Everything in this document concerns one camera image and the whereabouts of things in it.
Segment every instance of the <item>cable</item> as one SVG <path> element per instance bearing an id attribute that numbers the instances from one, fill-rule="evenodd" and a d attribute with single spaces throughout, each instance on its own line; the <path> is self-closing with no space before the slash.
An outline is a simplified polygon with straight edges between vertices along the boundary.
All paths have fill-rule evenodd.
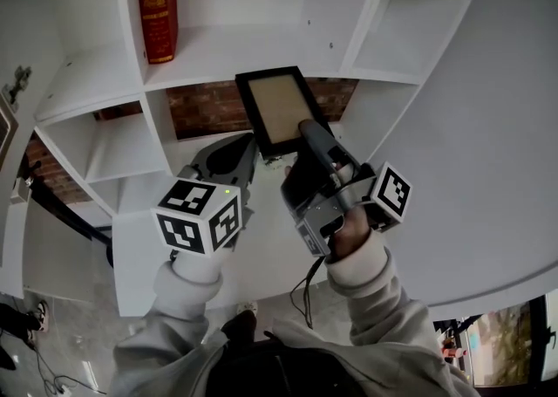
<path id="1" fill-rule="evenodd" d="M 320 268 L 320 265 L 322 265 L 323 261 L 325 260 L 325 257 L 319 257 L 310 267 L 308 273 L 306 274 L 306 277 L 300 281 L 295 288 L 289 293 L 289 297 L 290 297 L 290 302 L 291 304 L 293 304 L 293 306 L 299 311 L 301 312 L 301 314 L 304 316 L 304 322 L 306 323 L 306 325 L 310 328 L 310 329 L 314 329 L 313 327 L 313 322 L 312 322 L 312 310 L 311 310 L 311 306 L 310 306 L 310 282 L 312 280 L 312 278 L 316 275 L 317 269 Z M 300 287 L 300 285 L 306 282 L 306 284 L 304 285 L 304 292 L 303 292 L 303 304 L 304 304 L 304 311 L 298 307 L 295 304 L 295 299 L 293 299 L 293 293 L 296 291 L 296 289 L 298 287 Z"/>
<path id="2" fill-rule="evenodd" d="M 33 351 L 37 355 L 37 369 L 38 369 L 39 375 L 41 376 L 41 380 L 43 381 L 44 393 L 46 394 L 47 397 L 51 397 L 52 395 L 58 395 L 58 394 L 61 394 L 61 393 L 64 392 L 64 389 L 62 388 L 62 383 L 58 383 L 57 380 L 70 380 L 70 381 L 73 381 L 74 383 L 77 383 L 78 385 L 81 385 L 82 387 L 85 387 L 85 388 L 93 391 L 94 393 L 106 395 L 105 392 L 99 391 L 98 389 L 95 389 L 94 387 L 90 387 L 89 385 L 86 385 L 82 381 L 73 379 L 72 377 L 70 377 L 68 375 L 63 375 L 63 374 L 56 375 L 52 371 L 52 369 L 48 365 L 48 363 L 44 360 L 43 355 L 41 355 L 41 353 L 38 351 L 38 349 L 36 347 L 33 349 Z M 46 368 L 48 369 L 49 373 L 51 373 L 52 380 L 48 380 L 44 377 L 43 371 L 41 370 L 41 363 L 40 363 L 39 359 L 40 359 L 40 361 L 43 361 L 43 363 L 46 366 Z"/>

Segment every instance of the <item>book spine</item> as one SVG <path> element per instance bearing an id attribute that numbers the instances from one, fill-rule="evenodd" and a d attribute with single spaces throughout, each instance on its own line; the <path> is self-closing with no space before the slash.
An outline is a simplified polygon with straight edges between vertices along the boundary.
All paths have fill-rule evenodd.
<path id="1" fill-rule="evenodd" d="M 173 60 L 178 37 L 176 0 L 139 0 L 139 11 L 149 63 Z"/>

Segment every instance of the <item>shelf compartment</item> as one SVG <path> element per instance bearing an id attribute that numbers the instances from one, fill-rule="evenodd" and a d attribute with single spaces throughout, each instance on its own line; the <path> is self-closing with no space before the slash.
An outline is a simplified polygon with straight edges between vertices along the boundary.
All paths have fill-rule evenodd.
<path id="1" fill-rule="evenodd" d="M 380 0 L 354 64 L 363 79 L 421 83 L 466 0 Z"/>
<path id="2" fill-rule="evenodd" d="M 341 118 L 343 144 L 368 161 L 414 99 L 419 86 L 361 80 Z"/>
<path id="3" fill-rule="evenodd" d="M 114 120 L 96 120 L 87 113 L 43 130 L 77 175 L 90 184 L 165 168 L 143 113 Z"/>
<path id="4" fill-rule="evenodd" d="M 46 124 L 119 104 L 138 91 L 124 44 L 107 44 L 65 59 L 41 101 L 35 118 Z"/>
<path id="5" fill-rule="evenodd" d="M 110 180 L 162 168 L 143 113 L 97 123 L 86 181 Z"/>
<path id="6" fill-rule="evenodd" d="M 56 27 L 55 35 L 44 38 L 56 43 L 58 70 L 42 94 L 38 121 L 101 108 L 107 100 L 140 91 L 117 0 L 49 0 L 44 9 Z"/>
<path id="7" fill-rule="evenodd" d="M 119 214 L 147 211 L 156 206 L 174 182 L 174 177 L 162 171 L 120 179 Z"/>
<path id="8" fill-rule="evenodd" d="M 148 91 L 285 65 L 299 65 L 307 76 L 338 75 L 365 2 L 178 0 L 175 59 L 149 65 L 138 0 L 120 0 L 130 11 L 124 25 L 128 52 L 137 59 Z"/>

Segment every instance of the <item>hand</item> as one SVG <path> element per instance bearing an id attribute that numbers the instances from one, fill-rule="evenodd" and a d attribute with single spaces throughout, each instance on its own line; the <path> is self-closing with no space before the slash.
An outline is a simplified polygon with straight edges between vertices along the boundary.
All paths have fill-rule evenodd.
<path id="1" fill-rule="evenodd" d="M 291 166 L 285 168 L 285 176 L 289 175 Z M 343 227 L 333 235 L 332 260 L 338 261 L 347 257 L 364 245 L 370 235 L 364 207 L 357 206 L 344 215 Z"/>

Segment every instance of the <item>white sneaker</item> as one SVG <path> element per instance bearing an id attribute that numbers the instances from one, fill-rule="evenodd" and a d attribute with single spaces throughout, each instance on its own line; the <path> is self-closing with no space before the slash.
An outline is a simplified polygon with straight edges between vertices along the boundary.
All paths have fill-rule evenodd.
<path id="1" fill-rule="evenodd" d="M 236 314 L 240 315 L 243 311 L 251 310 L 255 316 L 258 315 L 258 303 L 256 301 L 249 301 L 247 303 L 240 303 L 236 307 Z"/>
<path id="2" fill-rule="evenodd" d="M 35 350 L 35 346 L 36 346 L 36 339 L 35 339 L 35 332 L 27 329 L 27 340 L 25 340 L 25 344 L 32 350 Z"/>
<path id="3" fill-rule="evenodd" d="M 37 319 L 40 323 L 39 331 L 48 332 L 49 331 L 49 306 L 45 301 L 41 301 L 37 306 Z"/>

